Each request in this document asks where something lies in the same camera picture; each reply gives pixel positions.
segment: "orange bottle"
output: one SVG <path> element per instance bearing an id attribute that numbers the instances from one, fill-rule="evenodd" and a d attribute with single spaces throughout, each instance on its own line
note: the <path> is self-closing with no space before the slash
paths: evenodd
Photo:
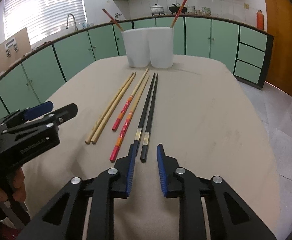
<path id="1" fill-rule="evenodd" d="M 264 30 L 264 15 L 261 10 L 257 12 L 257 29 Z"/>

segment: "window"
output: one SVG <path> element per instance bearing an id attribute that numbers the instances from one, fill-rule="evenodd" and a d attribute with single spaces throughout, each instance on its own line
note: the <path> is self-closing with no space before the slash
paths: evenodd
<path id="1" fill-rule="evenodd" d="M 67 15 L 86 22 L 83 0 L 5 0 L 4 32 L 8 39 L 27 27 L 30 44 L 66 28 Z M 72 17 L 69 27 L 74 26 Z"/>

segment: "white paper cup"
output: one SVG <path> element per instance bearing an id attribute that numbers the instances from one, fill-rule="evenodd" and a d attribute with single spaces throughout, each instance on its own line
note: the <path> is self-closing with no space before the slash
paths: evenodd
<path id="1" fill-rule="evenodd" d="M 148 28 L 151 65 L 170 68 L 173 64 L 174 29 L 170 27 Z"/>
<path id="2" fill-rule="evenodd" d="M 150 63 L 148 28 L 122 32 L 128 64 L 130 67 L 146 67 Z"/>

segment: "wooden chopstick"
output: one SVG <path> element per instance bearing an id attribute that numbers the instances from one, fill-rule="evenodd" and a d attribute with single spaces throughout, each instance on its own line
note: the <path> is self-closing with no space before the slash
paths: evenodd
<path id="1" fill-rule="evenodd" d="M 94 133 L 96 132 L 97 128 L 99 127 L 99 125 L 101 124 L 102 120 L 104 119 L 105 115 L 107 114 L 108 110 L 110 109 L 111 105 L 113 104 L 113 102 L 116 100 L 116 98 L 118 97 L 119 93 L 122 91 L 122 89 L 124 88 L 124 86 L 127 84 L 127 82 L 129 81 L 129 79 L 132 77 L 134 73 L 132 72 L 130 74 L 130 76 L 126 79 L 126 81 L 121 85 L 120 89 L 117 91 L 116 95 L 113 97 L 113 99 L 109 102 L 108 106 L 106 107 L 105 111 L 102 113 L 102 115 L 99 117 L 99 119 L 97 120 L 97 122 L 95 123 L 94 127 L 91 129 L 90 133 L 88 134 L 85 143 L 86 144 L 90 144 L 90 140 L 92 139 Z"/>
<path id="2" fill-rule="evenodd" d="M 126 119 L 126 121 L 125 121 L 125 123 L 124 123 L 124 125 L 123 125 L 123 128 L 122 128 L 122 130 L 120 131 L 120 134 L 119 134 L 119 136 L 118 136 L 117 142 L 116 142 L 116 144 L 115 144 L 115 147 L 114 147 L 113 152 L 111 153 L 111 156 L 110 156 L 110 159 L 109 159 L 112 163 L 113 163 L 113 162 L 116 160 L 116 158 L 117 158 L 117 155 L 118 155 L 119 149 L 120 149 L 120 147 L 121 147 L 121 145 L 122 145 L 122 142 L 123 142 L 123 139 L 124 139 L 125 134 L 126 134 L 126 132 L 127 132 L 127 129 L 128 129 L 128 127 L 129 127 L 130 121 L 131 121 L 131 119 L 132 119 L 132 117 L 133 117 L 133 115 L 134 115 L 134 112 L 135 112 L 135 110 L 136 110 L 137 104 L 138 104 L 138 102 L 139 102 L 139 99 L 140 99 L 141 96 L 142 96 L 142 93 L 143 93 L 143 91 L 144 91 L 144 88 L 145 88 L 145 86 L 146 86 L 146 84 L 147 84 L 148 79 L 149 79 L 149 75 L 145 78 L 144 82 L 142 83 L 142 86 L 139 88 L 138 94 L 137 94 L 137 96 L 136 96 L 136 98 L 135 98 L 135 101 L 134 101 L 134 103 L 133 103 L 133 105 L 132 105 L 132 109 L 130 110 L 130 112 L 129 112 L 128 116 L 127 116 L 127 119 Z"/>
<path id="3" fill-rule="evenodd" d="M 124 117 L 124 115 L 125 115 L 125 113 L 126 113 L 128 107 L 129 107 L 131 101 L 133 100 L 133 98 L 134 98 L 134 96 L 135 96 L 137 90 L 139 89 L 139 87 L 140 87 L 142 81 L 144 80 L 144 77 L 146 76 L 147 72 L 148 72 L 148 68 L 145 70 L 145 72 L 144 72 L 144 74 L 142 75 L 141 79 L 139 80 L 139 82 L 137 83 L 136 87 L 134 88 L 134 91 L 133 91 L 132 94 L 129 96 L 129 98 L 127 99 L 127 102 L 125 103 L 125 105 L 124 105 L 124 107 L 123 107 L 123 109 L 122 109 L 121 112 L 119 113 L 119 115 L 118 115 L 118 117 L 117 117 L 117 120 L 115 121 L 115 123 L 114 123 L 114 125 L 113 125 L 113 128 L 112 128 L 112 130 L 113 130 L 114 132 L 117 131 L 117 128 L 118 128 L 120 122 L 122 121 L 122 119 L 123 119 L 123 117 Z"/>
<path id="4" fill-rule="evenodd" d="M 178 19 L 179 15 L 181 13 L 181 10 L 184 8 L 186 2 L 187 2 L 187 0 L 184 0 L 183 3 L 182 3 L 182 5 L 180 6 L 180 8 L 179 8 L 178 12 L 176 13 L 176 16 L 175 16 L 175 18 L 174 18 L 174 20 L 173 20 L 173 22 L 172 22 L 172 24 L 170 26 L 171 28 L 174 27 L 174 25 L 176 23 L 176 20 Z"/>
<path id="5" fill-rule="evenodd" d="M 102 131 L 104 130 L 105 125 L 107 124 L 110 116 L 113 114 L 116 106 L 118 105 L 118 103 L 121 100 L 121 98 L 123 97 L 124 93 L 126 92 L 126 90 L 128 89 L 128 87 L 132 83 L 132 80 L 134 79 L 135 76 L 136 76 L 136 72 L 131 76 L 131 78 L 129 79 L 129 81 L 126 83 L 126 85 L 124 86 L 124 88 L 119 93 L 118 97 L 115 99 L 115 101 L 111 105 L 110 109 L 107 111 L 107 114 L 105 115 L 105 117 L 101 121 L 101 124 L 99 125 L 99 127 L 97 128 L 95 134 L 93 135 L 93 137 L 91 139 L 91 142 L 93 144 L 95 144 L 97 142 L 97 140 L 98 140 L 99 136 L 101 135 Z"/>
<path id="6" fill-rule="evenodd" d="M 148 105 L 149 105 L 149 101 L 150 101 L 151 91 L 153 90 L 153 83 L 155 81 L 155 77 L 156 77 L 156 73 L 153 74 L 153 79 L 151 80 L 151 83 L 150 83 L 150 87 L 149 87 L 148 94 L 147 94 L 147 97 L 145 100 L 141 119 L 139 120 L 138 129 L 136 131 L 136 136 L 135 136 L 135 140 L 134 140 L 134 144 L 133 144 L 133 146 L 134 146 L 133 149 L 135 151 L 136 156 L 138 153 L 139 143 L 141 141 L 142 130 L 144 128 L 144 124 L 145 124 L 145 120 L 146 120 L 147 109 L 148 109 Z"/>
<path id="7" fill-rule="evenodd" d="M 141 153 L 142 163 L 146 162 L 146 159 L 147 159 L 148 143 L 149 143 L 149 138 L 150 138 L 151 125 L 153 122 L 153 111 L 155 108 L 155 101 L 156 101 L 157 83 L 158 83 L 158 74 L 156 76 L 155 85 L 153 87 L 153 97 L 151 98 L 148 120 L 147 120 L 146 129 L 145 129 L 144 142 L 143 142 L 142 153 Z"/>
<path id="8" fill-rule="evenodd" d="M 107 16 L 118 26 L 118 28 L 120 29 L 120 31 L 124 32 L 124 29 L 119 25 L 119 23 L 108 13 L 108 11 L 106 11 L 105 9 L 103 9 L 103 12 L 105 14 L 107 14 Z"/>

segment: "tile floor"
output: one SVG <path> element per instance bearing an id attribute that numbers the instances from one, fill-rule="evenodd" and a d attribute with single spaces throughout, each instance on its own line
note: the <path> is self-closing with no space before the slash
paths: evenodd
<path id="1" fill-rule="evenodd" d="M 281 213 L 275 236 L 284 240 L 292 230 L 292 97 L 268 83 L 262 90 L 239 84 L 262 120 L 276 157 Z"/>

